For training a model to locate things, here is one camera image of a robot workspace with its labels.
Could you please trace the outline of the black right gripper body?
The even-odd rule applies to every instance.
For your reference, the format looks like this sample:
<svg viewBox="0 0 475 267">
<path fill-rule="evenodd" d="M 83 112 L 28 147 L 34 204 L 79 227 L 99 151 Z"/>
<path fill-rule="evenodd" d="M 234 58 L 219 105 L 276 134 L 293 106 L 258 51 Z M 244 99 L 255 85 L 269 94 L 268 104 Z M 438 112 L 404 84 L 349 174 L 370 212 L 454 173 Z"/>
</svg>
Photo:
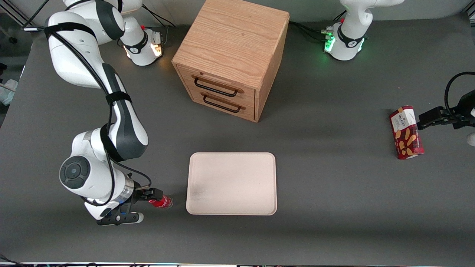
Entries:
<svg viewBox="0 0 475 267">
<path fill-rule="evenodd" d="M 132 195 L 120 205 L 120 214 L 129 214 L 132 205 L 138 201 L 149 201 L 148 189 L 134 190 Z"/>
</svg>

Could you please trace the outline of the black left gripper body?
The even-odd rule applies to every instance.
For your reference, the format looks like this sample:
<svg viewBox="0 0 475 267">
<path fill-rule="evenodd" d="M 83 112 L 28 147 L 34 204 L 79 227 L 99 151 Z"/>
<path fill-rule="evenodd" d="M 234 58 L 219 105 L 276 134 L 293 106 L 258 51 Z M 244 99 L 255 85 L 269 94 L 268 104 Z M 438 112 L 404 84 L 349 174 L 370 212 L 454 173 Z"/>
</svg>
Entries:
<svg viewBox="0 0 475 267">
<path fill-rule="evenodd" d="M 461 115 L 461 119 L 470 125 L 470 127 L 475 127 L 475 90 L 472 90 L 465 95 L 463 95 L 458 102 L 458 112 Z"/>
</svg>

